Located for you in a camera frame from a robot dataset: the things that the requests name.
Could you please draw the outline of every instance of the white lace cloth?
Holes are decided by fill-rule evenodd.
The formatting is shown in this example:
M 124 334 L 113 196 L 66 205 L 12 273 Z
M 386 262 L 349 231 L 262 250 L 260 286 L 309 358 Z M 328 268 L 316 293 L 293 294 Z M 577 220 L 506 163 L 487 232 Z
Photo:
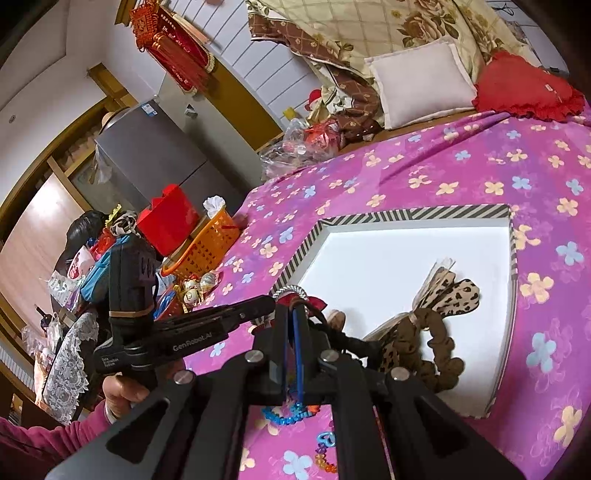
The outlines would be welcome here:
M 43 401 L 49 406 L 51 416 L 64 425 L 72 421 L 78 396 L 88 390 L 80 344 L 86 340 L 96 342 L 98 335 L 96 312 L 83 313 L 66 334 L 47 377 Z

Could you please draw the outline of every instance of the red heart pillow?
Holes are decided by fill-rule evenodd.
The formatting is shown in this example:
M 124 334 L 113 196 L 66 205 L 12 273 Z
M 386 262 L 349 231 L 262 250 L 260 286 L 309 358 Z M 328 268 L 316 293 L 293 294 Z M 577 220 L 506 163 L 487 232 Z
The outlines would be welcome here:
M 578 115 L 584 96 L 566 80 L 530 65 L 522 57 L 504 50 L 493 55 L 476 84 L 472 101 L 479 112 L 494 110 L 516 116 L 563 122 L 567 115 Z

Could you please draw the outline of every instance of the metal screw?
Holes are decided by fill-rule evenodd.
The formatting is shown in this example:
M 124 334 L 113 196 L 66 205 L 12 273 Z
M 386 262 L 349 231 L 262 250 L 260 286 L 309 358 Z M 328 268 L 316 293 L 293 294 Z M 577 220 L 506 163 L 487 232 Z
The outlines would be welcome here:
M 257 364 L 265 358 L 265 354 L 260 350 L 249 350 L 244 354 L 244 358 L 246 358 L 246 361 L 250 364 Z
M 190 370 L 181 370 L 174 374 L 174 383 L 177 385 L 186 385 L 193 381 L 195 374 Z
M 410 372 L 404 367 L 394 367 L 390 370 L 390 375 L 394 380 L 405 381 L 410 378 Z
M 336 362 L 338 357 L 339 353 L 336 350 L 322 350 L 320 353 L 320 359 L 328 363 Z

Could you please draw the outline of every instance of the colorful beads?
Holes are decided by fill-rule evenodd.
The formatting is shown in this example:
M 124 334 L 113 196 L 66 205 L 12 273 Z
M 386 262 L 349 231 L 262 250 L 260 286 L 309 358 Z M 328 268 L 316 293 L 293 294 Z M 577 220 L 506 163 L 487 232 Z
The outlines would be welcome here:
M 314 463 L 328 473 L 337 473 L 339 471 L 334 463 L 326 461 L 325 453 L 317 453 L 314 455 Z
M 330 428 L 334 428 L 334 423 L 330 422 Z M 317 437 L 318 448 L 316 449 L 316 455 L 314 455 L 314 463 L 318 465 L 322 470 L 328 473 L 337 473 L 338 468 L 335 464 L 330 463 L 326 460 L 326 450 L 329 447 L 336 446 L 336 438 L 334 431 L 322 432 Z
M 315 411 L 312 412 L 310 410 L 310 407 L 306 407 L 301 402 L 295 402 L 290 407 L 291 417 L 282 417 L 281 415 L 278 415 L 277 413 L 275 413 L 271 409 L 271 407 L 263 407 L 262 414 L 264 415 L 264 417 L 267 420 L 269 420 L 271 423 L 274 423 L 276 425 L 293 425 L 294 423 L 297 423 L 298 421 L 302 421 L 304 419 L 307 419 L 309 417 L 313 417 L 314 415 L 316 415 L 316 413 L 318 413 L 318 411 L 320 411 L 320 407 L 318 405 L 315 405 L 314 407 L 317 407 L 317 409 L 315 409 Z

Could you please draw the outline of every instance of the pink floral bed sheet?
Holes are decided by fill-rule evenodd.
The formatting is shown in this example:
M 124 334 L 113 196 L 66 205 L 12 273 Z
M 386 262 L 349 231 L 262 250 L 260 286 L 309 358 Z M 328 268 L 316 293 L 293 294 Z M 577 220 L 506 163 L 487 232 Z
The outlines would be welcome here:
M 308 168 L 250 192 L 248 227 L 222 261 L 210 306 L 269 292 L 323 217 L 396 208 L 507 203 L 518 248 L 517 313 L 491 415 L 469 420 L 529 480 L 541 480 L 570 444 L 591 401 L 591 111 L 568 123 L 493 112 L 416 131 Z M 187 358 L 197 374 L 252 345 L 250 325 Z M 313 418 L 275 426 L 251 407 L 241 480 L 330 479 L 314 464 Z M 327 453 L 336 461 L 334 448 Z

